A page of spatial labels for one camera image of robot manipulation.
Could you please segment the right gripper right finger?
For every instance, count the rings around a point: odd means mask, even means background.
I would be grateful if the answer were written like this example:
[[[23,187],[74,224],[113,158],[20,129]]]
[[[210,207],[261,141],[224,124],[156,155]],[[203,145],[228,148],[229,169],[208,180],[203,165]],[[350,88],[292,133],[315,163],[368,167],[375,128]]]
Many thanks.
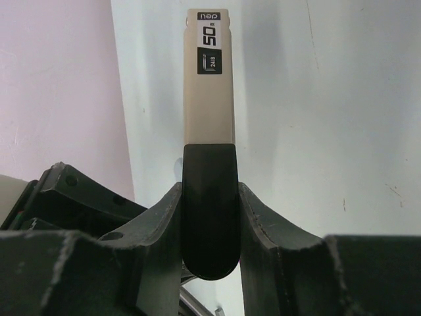
[[[241,199],[241,283],[246,315],[419,315],[420,238],[319,238]]]

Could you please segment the beige black stapler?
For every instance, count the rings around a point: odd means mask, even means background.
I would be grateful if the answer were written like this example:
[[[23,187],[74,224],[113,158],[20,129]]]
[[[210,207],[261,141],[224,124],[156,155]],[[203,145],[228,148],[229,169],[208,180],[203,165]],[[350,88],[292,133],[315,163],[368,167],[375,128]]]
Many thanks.
[[[204,280],[240,256],[232,33],[227,9],[189,9],[184,32],[182,257]]]

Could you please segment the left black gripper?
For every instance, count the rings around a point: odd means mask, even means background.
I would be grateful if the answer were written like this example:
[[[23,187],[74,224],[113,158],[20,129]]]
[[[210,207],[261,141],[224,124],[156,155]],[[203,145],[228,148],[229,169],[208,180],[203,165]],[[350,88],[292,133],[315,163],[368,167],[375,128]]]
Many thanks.
[[[1,230],[79,230],[100,238],[144,211],[63,162],[38,180],[1,177]]]

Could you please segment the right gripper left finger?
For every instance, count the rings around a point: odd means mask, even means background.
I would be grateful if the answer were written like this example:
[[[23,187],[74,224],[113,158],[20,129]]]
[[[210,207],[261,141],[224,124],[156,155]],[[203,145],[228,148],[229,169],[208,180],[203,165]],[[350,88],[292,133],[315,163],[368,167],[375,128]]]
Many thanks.
[[[96,240],[75,230],[1,233],[2,315],[176,315],[181,184]]]

